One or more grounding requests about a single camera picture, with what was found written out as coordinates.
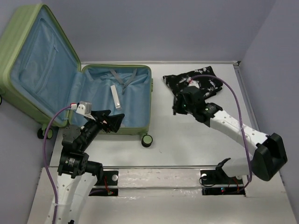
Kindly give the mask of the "white rectangular box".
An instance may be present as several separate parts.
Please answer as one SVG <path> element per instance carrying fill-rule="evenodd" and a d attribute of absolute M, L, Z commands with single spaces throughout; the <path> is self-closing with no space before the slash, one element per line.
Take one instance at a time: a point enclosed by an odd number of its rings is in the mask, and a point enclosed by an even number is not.
<path fill-rule="evenodd" d="M 112 96 L 113 96 L 113 100 L 114 100 L 114 106 L 115 106 L 116 110 L 121 110 L 121 104 L 120 104 L 116 86 L 111 85 L 110 88 L 111 88 L 111 92 L 112 92 Z"/>

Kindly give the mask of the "black white patterned garment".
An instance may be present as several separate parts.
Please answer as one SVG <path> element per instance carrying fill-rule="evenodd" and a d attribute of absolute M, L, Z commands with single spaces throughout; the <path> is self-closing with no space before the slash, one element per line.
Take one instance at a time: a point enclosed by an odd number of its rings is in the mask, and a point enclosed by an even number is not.
<path fill-rule="evenodd" d="M 217 92 L 222 90 L 223 83 L 211 77 L 200 77 L 202 75 L 208 75 L 215 77 L 215 73 L 211 66 L 207 66 L 201 69 L 192 70 L 189 72 L 181 73 L 178 75 L 166 75 L 163 76 L 163 82 L 170 89 L 174 97 L 187 87 L 186 80 L 192 78 L 197 80 L 200 84 L 200 92 L 202 93 L 204 100 L 215 96 Z"/>

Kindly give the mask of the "green hard-shell suitcase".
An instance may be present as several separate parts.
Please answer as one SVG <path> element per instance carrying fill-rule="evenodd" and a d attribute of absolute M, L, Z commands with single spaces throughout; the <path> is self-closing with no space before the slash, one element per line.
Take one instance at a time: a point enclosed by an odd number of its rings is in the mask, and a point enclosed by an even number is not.
<path fill-rule="evenodd" d="M 121 110 L 111 92 L 115 85 Z M 65 111 L 71 103 L 92 103 L 95 111 L 125 114 L 118 134 L 139 135 L 150 147 L 153 78 L 145 65 L 89 64 L 83 66 L 66 34 L 45 4 L 24 5 L 13 13 L 0 39 L 0 95 L 41 124 L 82 126 L 86 119 Z"/>

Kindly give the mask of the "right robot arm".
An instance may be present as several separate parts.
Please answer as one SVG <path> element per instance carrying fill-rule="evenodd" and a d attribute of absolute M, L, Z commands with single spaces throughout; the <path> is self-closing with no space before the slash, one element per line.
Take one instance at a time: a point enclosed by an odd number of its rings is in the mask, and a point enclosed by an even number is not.
<path fill-rule="evenodd" d="M 232 177 L 255 175 L 263 181 L 272 177 L 287 163 L 283 139 L 257 131 L 230 116 L 215 103 L 207 103 L 200 90 L 188 86 L 174 97 L 174 113 L 190 114 L 199 123 L 217 130 L 244 147 L 245 158 L 225 158 L 215 168 L 215 178 L 226 183 Z"/>

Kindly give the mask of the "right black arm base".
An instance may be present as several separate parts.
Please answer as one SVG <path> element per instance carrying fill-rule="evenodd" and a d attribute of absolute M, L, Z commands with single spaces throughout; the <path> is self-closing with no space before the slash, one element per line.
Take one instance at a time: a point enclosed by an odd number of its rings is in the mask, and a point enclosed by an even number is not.
<path fill-rule="evenodd" d="M 199 184 L 202 187 L 201 193 L 203 196 L 246 196 L 243 180 L 219 175 L 216 170 L 202 170 Z"/>

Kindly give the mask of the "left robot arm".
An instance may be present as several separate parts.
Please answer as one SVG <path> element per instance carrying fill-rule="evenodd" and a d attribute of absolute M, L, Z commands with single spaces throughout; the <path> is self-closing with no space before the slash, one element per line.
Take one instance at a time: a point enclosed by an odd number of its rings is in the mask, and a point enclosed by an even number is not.
<path fill-rule="evenodd" d="M 83 126 L 68 125 L 63 132 L 62 151 L 57 169 L 57 182 L 52 183 L 54 197 L 45 219 L 47 224 L 77 224 L 82 209 L 95 184 L 103 180 L 103 165 L 89 161 L 85 152 L 100 131 L 117 132 L 123 113 L 110 110 L 92 111 Z"/>

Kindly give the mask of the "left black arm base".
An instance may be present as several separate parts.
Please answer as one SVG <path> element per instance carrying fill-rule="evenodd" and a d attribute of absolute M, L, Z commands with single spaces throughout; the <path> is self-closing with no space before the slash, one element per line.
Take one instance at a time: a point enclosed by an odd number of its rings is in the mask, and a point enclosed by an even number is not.
<path fill-rule="evenodd" d="M 118 196 L 118 170 L 104 170 L 103 178 L 93 186 L 89 196 Z"/>

